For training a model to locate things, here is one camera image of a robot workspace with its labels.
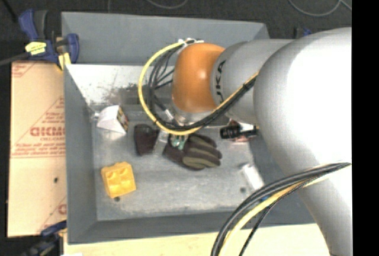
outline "cardboard sheet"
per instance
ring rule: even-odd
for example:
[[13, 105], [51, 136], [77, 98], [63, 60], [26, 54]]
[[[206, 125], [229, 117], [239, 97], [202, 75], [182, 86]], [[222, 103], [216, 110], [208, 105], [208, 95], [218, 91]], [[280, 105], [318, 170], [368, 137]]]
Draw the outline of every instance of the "cardboard sheet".
[[63, 72], [12, 64], [8, 236], [37, 235], [66, 219]]

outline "dark brown glove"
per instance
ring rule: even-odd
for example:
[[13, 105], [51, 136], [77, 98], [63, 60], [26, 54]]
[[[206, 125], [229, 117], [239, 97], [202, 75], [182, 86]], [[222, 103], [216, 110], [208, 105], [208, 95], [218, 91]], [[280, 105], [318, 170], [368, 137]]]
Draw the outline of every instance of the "dark brown glove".
[[171, 161], [189, 169], [201, 170], [221, 165], [222, 154], [216, 149], [214, 140], [199, 134], [189, 135], [182, 150], [174, 147], [168, 139], [163, 153]]
[[147, 155], [153, 151], [158, 133], [159, 130], [147, 124], [137, 124], [134, 127], [134, 143], [139, 155]]

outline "yellow lego brick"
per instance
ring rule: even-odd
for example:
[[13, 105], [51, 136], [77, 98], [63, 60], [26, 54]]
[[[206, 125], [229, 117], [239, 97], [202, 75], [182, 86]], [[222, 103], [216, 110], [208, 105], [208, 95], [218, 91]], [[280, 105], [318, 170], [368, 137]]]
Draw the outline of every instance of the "yellow lego brick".
[[125, 195], [136, 189], [133, 170], [127, 162], [118, 162], [111, 167], [103, 167], [101, 176], [105, 191], [111, 198]]

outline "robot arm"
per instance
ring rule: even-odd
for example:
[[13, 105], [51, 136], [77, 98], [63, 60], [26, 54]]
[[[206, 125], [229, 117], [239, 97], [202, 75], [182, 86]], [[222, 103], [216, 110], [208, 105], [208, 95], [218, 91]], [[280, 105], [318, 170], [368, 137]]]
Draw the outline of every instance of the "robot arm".
[[[191, 74], [196, 90], [201, 90], [202, 97], [211, 95], [215, 107], [259, 71], [254, 87], [226, 114], [259, 126], [285, 174], [330, 162], [351, 162], [351, 28], [297, 40], [255, 40], [225, 50], [216, 48], [216, 52], [212, 62], [207, 62], [207, 71]], [[197, 57], [200, 60], [195, 65], [204, 66], [201, 55]], [[174, 106], [179, 103], [175, 98], [190, 103], [196, 95], [183, 86], [182, 68], [186, 65], [181, 61], [175, 67]], [[177, 105], [176, 113], [190, 120], [188, 116], [207, 114], [213, 108], [197, 106], [199, 101], [192, 103], [185, 111]], [[330, 254], [352, 255], [351, 168], [299, 194]]]

